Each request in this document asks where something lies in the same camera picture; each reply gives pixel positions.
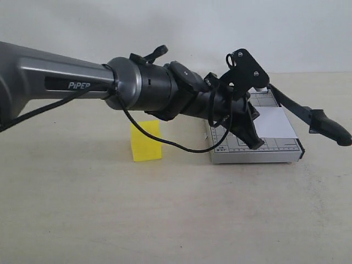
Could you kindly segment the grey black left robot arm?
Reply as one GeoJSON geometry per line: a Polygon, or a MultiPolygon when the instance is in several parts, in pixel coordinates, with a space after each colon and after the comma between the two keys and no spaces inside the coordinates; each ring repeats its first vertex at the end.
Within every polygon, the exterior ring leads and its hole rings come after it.
{"type": "Polygon", "coordinates": [[[74,99],[100,99],[125,114],[204,119],[248,148],[260,148],[263,140],[254,125],[259,113],[249,90],[266,87],[269,78],[257,61],[240,49],[227,55],[228,71],[222,76],[201,76],[177,61],[155,64],[167,51],[163,45],[146,56],[131,53],[98,64],[2,42],[1,130],[74,99]]]}

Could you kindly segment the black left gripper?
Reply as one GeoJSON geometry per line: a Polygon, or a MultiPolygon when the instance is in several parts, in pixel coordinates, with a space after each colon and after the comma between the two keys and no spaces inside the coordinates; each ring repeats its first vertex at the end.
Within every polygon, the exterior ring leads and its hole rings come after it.
{"type": "Polygon", "coordinates": [[[257,150],[264,141],[258,136],[254,120],[260,113],[249,102],[251,88],[247,78],[237,71],[228,71],[221,77],[208,73],[196,76],[196,105],[198,116],[212,127],[223,126],[243,141],[249,149],[257,150]]]}

